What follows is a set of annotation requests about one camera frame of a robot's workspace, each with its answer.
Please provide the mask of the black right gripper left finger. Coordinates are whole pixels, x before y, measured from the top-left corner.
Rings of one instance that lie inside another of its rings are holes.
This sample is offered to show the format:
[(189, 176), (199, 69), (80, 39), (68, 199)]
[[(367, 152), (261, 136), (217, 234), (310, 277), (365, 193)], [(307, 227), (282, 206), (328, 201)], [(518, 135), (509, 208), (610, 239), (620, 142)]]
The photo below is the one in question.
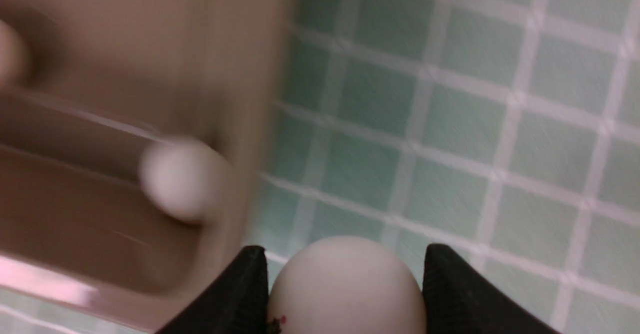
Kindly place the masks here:
[(245, 246), (217, 279), (158, 333), (265, 334), (268, 298), (265, 248)]

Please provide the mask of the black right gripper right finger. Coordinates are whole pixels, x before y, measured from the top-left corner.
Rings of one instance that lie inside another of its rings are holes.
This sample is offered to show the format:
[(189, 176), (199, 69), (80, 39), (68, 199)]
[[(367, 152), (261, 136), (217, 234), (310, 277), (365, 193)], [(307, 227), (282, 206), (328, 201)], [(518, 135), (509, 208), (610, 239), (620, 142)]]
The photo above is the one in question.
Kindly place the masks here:
[(555, 334), (467, 263), (450, 246), (431, 243), (423, 262), (428, 334)]

